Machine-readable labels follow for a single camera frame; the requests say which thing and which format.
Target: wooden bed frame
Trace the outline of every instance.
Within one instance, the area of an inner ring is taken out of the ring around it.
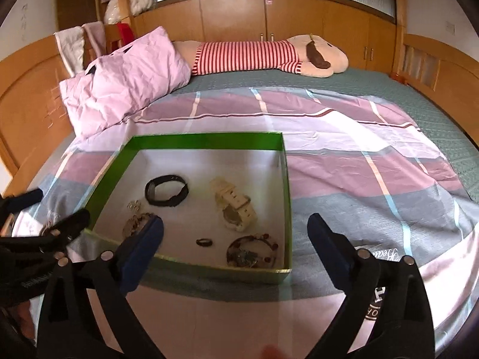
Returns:
[[[479,62],[445,43],[404,35],[399,74],[479,145]]]
[[[108,53],[121,47],[117,26],[105,26],[105,34]],[[93,59],[85,37],[84,66]],[[58,88],[69,75],[53,35],[0,61],[0,76],[0,159],[13,177],[5,196],[25,191],[73,129]]]

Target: jewelry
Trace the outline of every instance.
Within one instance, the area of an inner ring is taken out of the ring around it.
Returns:
[[[131,211],[138,212],[138,211],[141,209],[141,202],[138,201],[138,200],[130,201],[130,202],[128,202],[127,207],[128,207],[128,209],[130,209]]]
[[[210,182],[210,186],[215,192],[216,205],[223,211],[227,228],[243,232],[256,221],[251,198],[239,193],[235,185],[218,177]]]
[[[129,236],[133,236],[140,232],[150,217],[153,216],[153,213],[142,213],[140,215],[133,215],[128,219],[123,227],[123,239],[126,239]]]
[[[171,182],[171,181],[177,181],[184,184],[181,191],[177,195],[170,197],[168,200],[155,200],[155,188],[162,183]],[[188,185],[186,184],[186,181],[182,177],[177,175],[167,175],[167,176],[161,176],[158,178],[153,178],[145,186],[145,198],[147,199],[148,204],[154,205],[154,206],[169,206],[169,207],[177,206],[186,198],[186,196],[188,195],[188,192],[189,192],[189,189],[188,189]]]
[[[200,247],[211,247],[213,245],[213,241],[211,239],[198,239],[196,244]]]
[[[261,255],[245,246],[253,242],[265,244],[267,251]],[[273,268],[278,248],[278,243],[269,234],[243,236],[228,247],[226,261],[230,267]]]
[[[38,236],[48,235],[51,232],[51,230],[50,230],[51,227],[53,227],[53,222],[50,219],[48,219],[46,221],[45,225],[42,227],[42,229],[38,233]]]

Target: pillowcase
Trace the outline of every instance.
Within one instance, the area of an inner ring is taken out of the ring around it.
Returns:
[[[75,134],[86,139],[185,86],[190,74],[188,63],[158,27],[94,60],[59,87]]]

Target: wall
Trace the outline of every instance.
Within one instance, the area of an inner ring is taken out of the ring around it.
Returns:
[[[0,60],[56,30],[55,0],[17,0],[0,27]],[[0,192],[10,179],[0,161]]]
[[[407,33],[439,40],[479,61],[479,37],[456,0],[407,0]]]

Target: red and white striped shirt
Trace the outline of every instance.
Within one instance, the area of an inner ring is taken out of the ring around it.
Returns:
[[[293,45],[287,40],[202,43],[196,50],[191,74],[262,69],[300,74],[301,64]]]

